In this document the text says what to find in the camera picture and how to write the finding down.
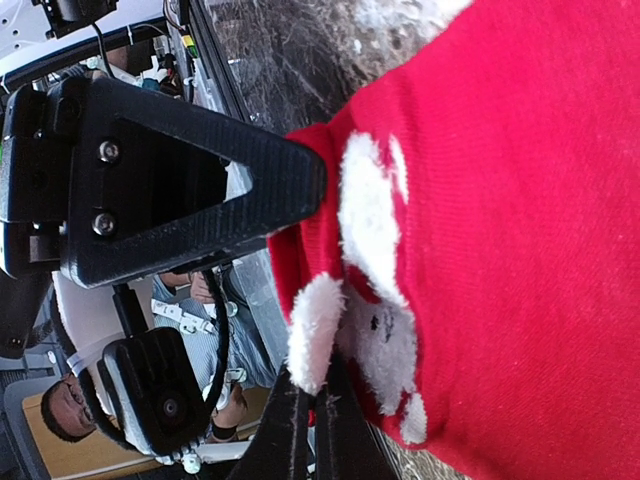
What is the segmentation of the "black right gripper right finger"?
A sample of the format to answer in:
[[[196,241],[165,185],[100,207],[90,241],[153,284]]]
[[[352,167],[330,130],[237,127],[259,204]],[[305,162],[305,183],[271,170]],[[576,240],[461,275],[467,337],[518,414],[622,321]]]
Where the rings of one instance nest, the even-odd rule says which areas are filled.
[[[315,400],[316,472],[319,479],[384,480],[395,472],[378,448],[335,351],[325,385]]]

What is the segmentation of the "red sock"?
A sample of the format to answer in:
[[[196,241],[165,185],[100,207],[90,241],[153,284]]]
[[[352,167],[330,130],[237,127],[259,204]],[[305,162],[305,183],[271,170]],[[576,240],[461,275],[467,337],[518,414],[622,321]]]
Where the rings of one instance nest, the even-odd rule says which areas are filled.
[[[328,123],[268,241],[309,394],[475,479],[639,475],[639,5],[477,1]]]

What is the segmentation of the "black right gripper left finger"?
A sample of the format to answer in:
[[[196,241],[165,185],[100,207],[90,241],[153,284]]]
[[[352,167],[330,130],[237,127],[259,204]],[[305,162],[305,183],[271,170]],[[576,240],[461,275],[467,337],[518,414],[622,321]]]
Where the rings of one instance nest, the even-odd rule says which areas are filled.
[[[298,480],[307,476],[308,396],[281,365],[260,425],[228,479]]]

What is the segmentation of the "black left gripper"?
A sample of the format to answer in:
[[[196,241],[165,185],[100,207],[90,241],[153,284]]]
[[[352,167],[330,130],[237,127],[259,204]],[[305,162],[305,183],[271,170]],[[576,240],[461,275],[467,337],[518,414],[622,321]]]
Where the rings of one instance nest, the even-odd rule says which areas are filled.
[[[1,356],[11,360],[38,343],[65,221],[62,272],[96,288],[259,251],[326,196],[327,168],[309,148],[114,79],[24,85],[3,120]]]

